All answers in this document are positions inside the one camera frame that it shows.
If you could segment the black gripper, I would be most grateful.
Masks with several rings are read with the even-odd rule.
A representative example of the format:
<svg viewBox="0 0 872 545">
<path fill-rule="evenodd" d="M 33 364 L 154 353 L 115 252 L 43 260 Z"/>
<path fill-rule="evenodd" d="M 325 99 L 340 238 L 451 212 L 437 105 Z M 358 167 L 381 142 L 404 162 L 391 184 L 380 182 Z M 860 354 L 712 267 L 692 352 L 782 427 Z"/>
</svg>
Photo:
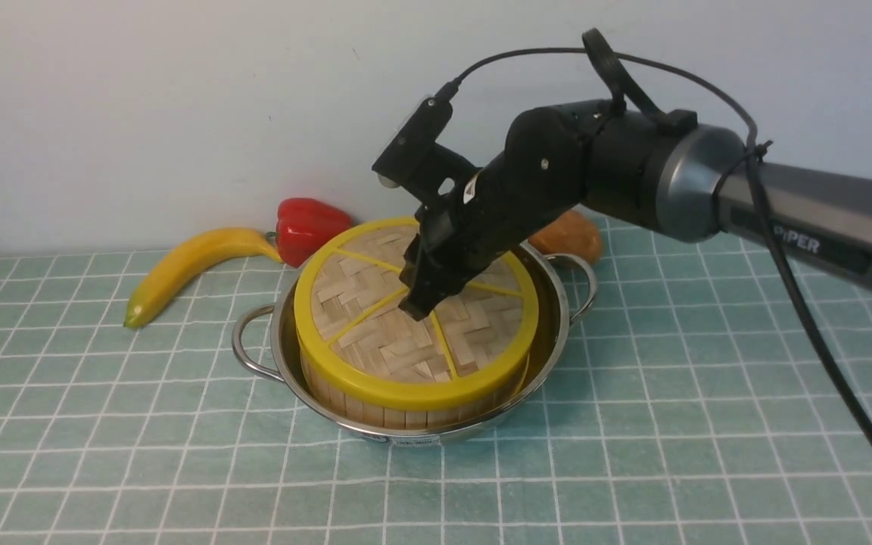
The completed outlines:
<svg viewBox="0 0 872 545">
<path fill-rule="evenodd" d="M 584 149 L 504 151 L 426 207 L 403 253 L 398 308 L 422 321 L 586 194 Z"/>
</svg>

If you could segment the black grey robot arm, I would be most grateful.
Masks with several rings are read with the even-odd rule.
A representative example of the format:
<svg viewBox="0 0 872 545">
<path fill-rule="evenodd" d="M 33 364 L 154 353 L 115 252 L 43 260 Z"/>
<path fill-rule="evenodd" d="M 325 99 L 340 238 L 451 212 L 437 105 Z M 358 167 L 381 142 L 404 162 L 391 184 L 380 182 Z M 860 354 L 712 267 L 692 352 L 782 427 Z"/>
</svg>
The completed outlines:
<svg viewBox="0 0 872 545">
<path fill-rule="evenodd" d="M 764 241 L 746 146 L 730 129 L 667 134 L 607 100 L 550 104 L 519 114 L 478 168 L 437 142 L 451 113 L 422 101 L 372 165 L 421 201 L 402 273 L 415 319 L 574 206 L 686 244 L 718 232 Z M 872 179 L 764 161 L 758 177 L 786 255 L 872 292 Z"/>
</svg>

